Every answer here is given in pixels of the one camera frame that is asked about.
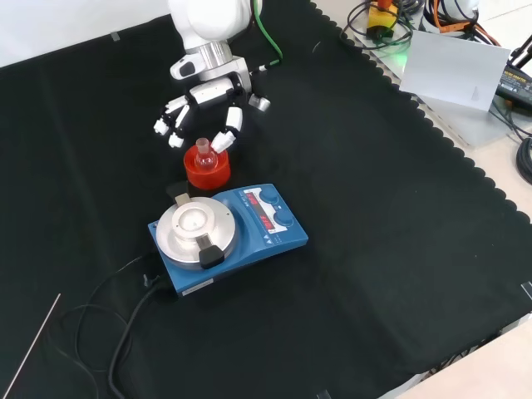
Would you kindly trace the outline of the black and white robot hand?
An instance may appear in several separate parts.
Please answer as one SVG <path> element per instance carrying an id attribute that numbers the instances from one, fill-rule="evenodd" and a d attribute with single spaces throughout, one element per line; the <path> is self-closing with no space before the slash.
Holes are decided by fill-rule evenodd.
<path id="1" fill-rule="evenodd" d="M 211 141 L 212 149 L 218 154 L 227 150 L 242 130 L 245 104 L 262 112 L 271 105 L 269 99 L 253 92 L 249 73 L 230 72 L 201 83 L 183 96 L 169 101 L 156 120 L 153 130 L 158 135 L 168 135 L 170 147 L 180 148 L 184 143 L 185 126 L 194 112 L 223 102 L 229 105 L 225 126 Z"/>

